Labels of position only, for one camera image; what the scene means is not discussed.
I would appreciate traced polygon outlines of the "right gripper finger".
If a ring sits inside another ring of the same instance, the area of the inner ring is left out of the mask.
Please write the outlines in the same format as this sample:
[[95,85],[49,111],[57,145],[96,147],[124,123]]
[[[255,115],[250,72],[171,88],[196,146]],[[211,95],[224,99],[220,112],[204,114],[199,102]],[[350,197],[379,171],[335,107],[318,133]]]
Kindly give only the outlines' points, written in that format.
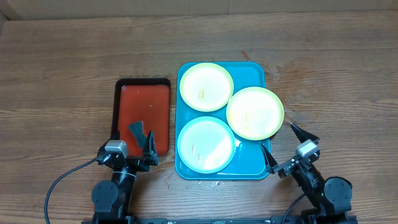
[[301,143],[304,143],[307,140],[311,140],[315,144],[318,144],[319,137],[316,135],[313,135],[299,126],[297,126],[295,123],[290,123],[290,127],[292,128],[293,132],[295,133],[296,137]]
[[260,143],[260,146],[264,155],[265,167],[268,173],[274,173],[275,169],[279,166],[278,163],[262,142]]

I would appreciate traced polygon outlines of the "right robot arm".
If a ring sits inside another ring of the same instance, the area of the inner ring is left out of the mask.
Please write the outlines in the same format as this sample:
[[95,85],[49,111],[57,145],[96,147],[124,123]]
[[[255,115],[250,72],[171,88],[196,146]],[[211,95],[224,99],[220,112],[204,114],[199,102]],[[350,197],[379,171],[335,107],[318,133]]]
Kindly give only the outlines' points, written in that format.
[[300,145],[295,149],[295,155],[283,164],[278,164],[272,154],[261,144],[262,153],[268,173],[278,174],[282,179],[291,175],[303,194],[292,203],[285,212],[281,222],[293,209],[301,198],[308,198],[312,209],[304,210],[297,219],[297,223],[349,223],[347,212],[351,210],[352,183],[345,178],[334,176],[324,179],[313,165],[320,157],[318,143],[320,138],[294,123],[290,123]]

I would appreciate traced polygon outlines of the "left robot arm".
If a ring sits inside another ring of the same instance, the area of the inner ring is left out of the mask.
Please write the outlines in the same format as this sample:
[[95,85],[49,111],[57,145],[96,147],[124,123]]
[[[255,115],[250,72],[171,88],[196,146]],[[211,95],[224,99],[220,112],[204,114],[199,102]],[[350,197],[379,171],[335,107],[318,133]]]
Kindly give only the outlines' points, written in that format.
[[98,182],[91,193],[95,206],[92,223],[139,223],[136,215],[129,213],[132,190],[138,172],[150,171],[159,163],[153,132],[137,133],[143,141],[143,156],[128,158],[127,144],[119,133],[107,140],[98,151],[95,161],[113,170],[110,180]]

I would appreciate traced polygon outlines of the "light blue plate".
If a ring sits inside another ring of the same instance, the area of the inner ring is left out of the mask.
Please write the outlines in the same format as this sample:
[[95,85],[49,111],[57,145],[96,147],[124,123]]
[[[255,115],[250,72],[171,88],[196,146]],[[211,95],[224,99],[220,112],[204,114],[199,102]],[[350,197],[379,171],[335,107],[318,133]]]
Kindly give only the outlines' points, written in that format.
[[235,151],[231,128],[218,118],[195,118],[178,134],[177,153],[181,161],[200,174],[212,174],[226,168]]

